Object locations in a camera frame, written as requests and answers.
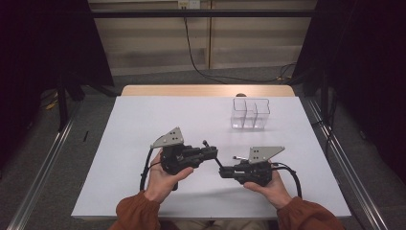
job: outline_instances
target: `human hand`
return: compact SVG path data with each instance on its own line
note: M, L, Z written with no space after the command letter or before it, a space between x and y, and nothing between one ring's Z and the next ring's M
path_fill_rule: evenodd
M161 164L157 164L161 160L162 150L158 152L155 158L150 163L149 180L144 196L149 199L162 203L170 194L173 186L180 180L185 179L193 173L193 168L188 167L176 175L171 175L162 169Z
M272 180L265 187L254 182L245 182L244 188L264 195L276 209L283 208L292 200L278 171L272 171Z

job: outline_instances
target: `transparent container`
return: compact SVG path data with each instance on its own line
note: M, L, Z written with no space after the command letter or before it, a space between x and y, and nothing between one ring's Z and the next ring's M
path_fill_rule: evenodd
M232 128L265 128L269 118L269 100L233 99Z

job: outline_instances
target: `white tabletop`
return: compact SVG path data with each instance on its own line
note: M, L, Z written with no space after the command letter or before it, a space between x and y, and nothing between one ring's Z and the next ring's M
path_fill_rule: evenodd
M233 98L119 97L87 175L74 218L116 217L118 202L138 193L149 146L180 127L185 145L202 148L202 141L218 148L224 166L248 157L252 146L284 146L272 158L297 172L303 197L320 203L336 217L350 216L348 206L305 115L299 98L267 98L270 116L264 130L232 129ZM290 173L280 171L288 192L295 196ZM276 210L257 193L234 179L223 179L214 160L203 162L179 182L161 205L161 219L275 219Z

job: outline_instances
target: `person's right hand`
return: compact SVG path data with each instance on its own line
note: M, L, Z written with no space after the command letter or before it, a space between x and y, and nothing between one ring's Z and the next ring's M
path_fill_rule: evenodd
M276 209L283 208L292 200L278 171L272 171L272 180L265 187L254 182L245 182L244 188L264 195Z

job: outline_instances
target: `orange sleeve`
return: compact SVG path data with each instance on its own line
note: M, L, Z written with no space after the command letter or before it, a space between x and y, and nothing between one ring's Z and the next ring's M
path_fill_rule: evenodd
M159 230L161 228L158 220L159 207L158 202L150 201L144 196L144 191L124 198L117 205L117 220L109 230Z
M281 230L344 230L343 224L329 210L299 197L278 210L278 218Z

